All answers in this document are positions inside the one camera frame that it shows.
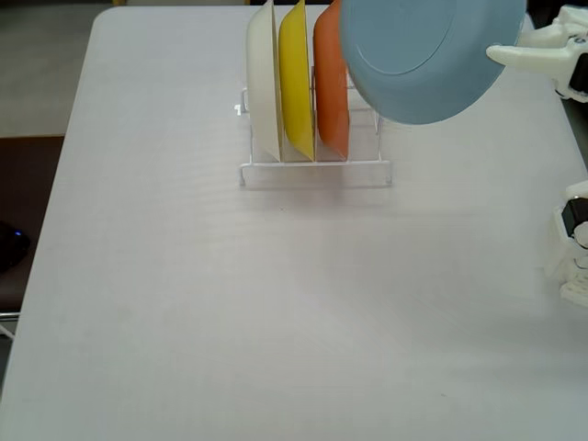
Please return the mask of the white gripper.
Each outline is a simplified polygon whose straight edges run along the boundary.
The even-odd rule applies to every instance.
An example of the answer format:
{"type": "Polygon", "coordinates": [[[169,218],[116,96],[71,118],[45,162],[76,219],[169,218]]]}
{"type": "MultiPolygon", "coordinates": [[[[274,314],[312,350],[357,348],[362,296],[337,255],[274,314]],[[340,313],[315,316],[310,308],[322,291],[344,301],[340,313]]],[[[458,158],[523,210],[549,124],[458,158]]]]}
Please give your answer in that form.
{"type": "Polygon", "coordinates": [[[525,47],[563,47],[562,72],[554,81],[561,97],[587,100],[587,8],[565,5],[557,16],[559,25],[523,31],[518,45],[492,45],[486,55],[499,64],[529,72],[556,76],[560,50],[525,47]]]}

